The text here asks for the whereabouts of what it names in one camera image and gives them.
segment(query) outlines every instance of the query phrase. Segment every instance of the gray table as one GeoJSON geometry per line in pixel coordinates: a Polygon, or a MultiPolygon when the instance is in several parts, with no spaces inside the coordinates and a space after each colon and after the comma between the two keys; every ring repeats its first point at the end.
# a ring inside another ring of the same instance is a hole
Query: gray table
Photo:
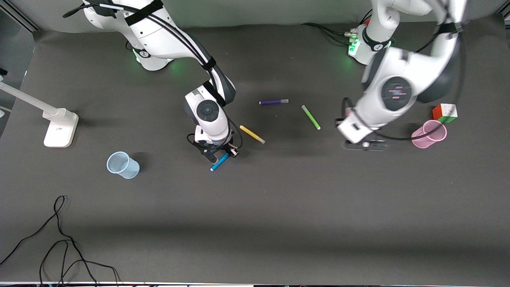
{"type": "MultiPolygon", "coordinates": [[[[433,28],[402,24],[396,46],[416,49],[433,28]]],[[[81,119],[71,147],[48,149],[46,120],[16,102],[0,138],[2,256],[68,195],[64,230],[123,281],[510,284],[510,51],[501,16],[466,27],[467,80],[448,138],[427,150],[396,142],[383,153],[343,150],[333,126],[342,97],[362,93],[363,67],[345,47],[304,26],[189,32],[237,87],[229,115],[267,143],[245,136],[241,155],[212,173],[185,140],[194,126],[183,97],[207,79],[194,60],[149,73],[120,34],[37,34],[22,89],[81,119]],[[291,103],[258,106],[285,98],[291,103]],[[107,172],[118,150],[142,164],[135,179],[107,172]]],[[[408,136],[437,103],[417,104],[385,132],[408,136]]],[[[56,233],[53,223],[24,244],[0,268],[2,281],[38,280],[56,233]]],[[[48,259],[53,280],[60,256],[48,259]]],[[[83,267],[75,275],[89,280],[83,267]]]]}

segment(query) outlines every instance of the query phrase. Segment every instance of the purple marker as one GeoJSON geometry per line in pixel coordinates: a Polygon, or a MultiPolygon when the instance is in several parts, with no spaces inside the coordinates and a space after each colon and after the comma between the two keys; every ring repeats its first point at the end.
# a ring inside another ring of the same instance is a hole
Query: purple marker
{"type": "Polygon", "coordinates": [[[276,101],[260,101],[259,105],[274,105],[274,104],[286,104],[289,102],[289,99],[286,100],[276,100],[276,101]]]}

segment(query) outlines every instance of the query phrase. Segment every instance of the colorful cube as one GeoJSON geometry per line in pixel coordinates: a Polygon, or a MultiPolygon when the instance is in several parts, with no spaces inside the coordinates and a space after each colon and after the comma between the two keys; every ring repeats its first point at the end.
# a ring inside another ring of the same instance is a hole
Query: colorful cube
{"type": "Polygon", "coordinates": [[[449,123],[457,118],[457,107],[454,104],[440,104],[432,110],[435,120],[449,123]]]}

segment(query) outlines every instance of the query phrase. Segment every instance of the plastic cup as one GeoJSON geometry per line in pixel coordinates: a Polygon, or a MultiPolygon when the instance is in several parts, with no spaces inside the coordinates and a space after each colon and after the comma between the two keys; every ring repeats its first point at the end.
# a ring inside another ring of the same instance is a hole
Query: plastic cup
{"type": "Polygon", "coordinates": [[[113,153],[106,162],[106,168],[125,179],[134,178],[140,171],[140,165],[125,152],[113,153]]]}
{"type": "Polygon", "coordinates": [[[421,128],[419,128],[417,131],[413,133],[412,137],[421,136],[426,133],[429,133],[438,126],[441,127],[434,133],[420,139],[413,139],[412,140],[413,144],[417,148],[426,149],[431,145],[444,140],[446,138],[446,135],[448,134],[448,132],[446,131],[446,127],[441,122],[435,121],[433,119],[431,119],[430,121],[426,121],[421,128]]]}

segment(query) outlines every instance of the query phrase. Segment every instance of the pink cup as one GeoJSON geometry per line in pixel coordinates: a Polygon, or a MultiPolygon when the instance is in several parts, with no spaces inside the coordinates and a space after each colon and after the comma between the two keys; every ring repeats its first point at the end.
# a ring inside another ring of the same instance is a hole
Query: pink cup
{"type": "Polygon", "coordinates": [[[417,137],[429,133],[438,126],[441,127],[434,133],[420,139],[413,139],[412,140],[413,144],[418,148],[426,149],[431,145],[444,140],[446,138],[446,135],[448,134],[446,131],[446,127],[443,124],[441,124],[441,122],[434,121],[433,119],[431,119],[430,121],[426,121],[421,128],[419,128],[416,132],[413,133],[412,137],[417,137]]]}

